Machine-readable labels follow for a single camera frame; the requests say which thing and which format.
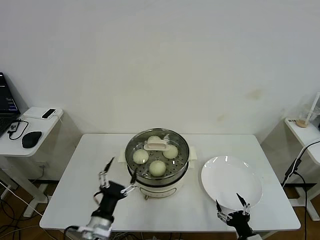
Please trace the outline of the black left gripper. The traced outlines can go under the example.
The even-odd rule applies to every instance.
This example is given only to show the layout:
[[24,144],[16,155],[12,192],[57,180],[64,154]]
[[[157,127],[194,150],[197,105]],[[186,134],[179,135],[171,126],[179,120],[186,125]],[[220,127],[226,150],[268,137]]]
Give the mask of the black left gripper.
[[102,194],[102,199],[98,203],[98,209],[93,212],[94,217],[112,218],[117,202],[121,199],[124,199],[125,196],[138,187],[136,184],[137,169],[134,170],[131,176],[130,184],[127,187],[124,187],[123,185],[113,181],[109,182],[108,171],[114,159],[115,157],[113,156],[106,164],[103,171],[98,174],[100,191],[96,192],[93,197],[96,199],[97,195]]

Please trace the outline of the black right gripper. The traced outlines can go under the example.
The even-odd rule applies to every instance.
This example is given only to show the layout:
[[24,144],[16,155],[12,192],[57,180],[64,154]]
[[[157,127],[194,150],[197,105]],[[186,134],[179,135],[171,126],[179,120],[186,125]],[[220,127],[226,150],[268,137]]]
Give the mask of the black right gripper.
[[225,214],[219,202],[216,200],[217,217],[228,226],[234,227],[237,232],[250,232],[252,230],[249,226],[251,205],[238,193],[236,193],[236,195],[243,206],[243,210]]

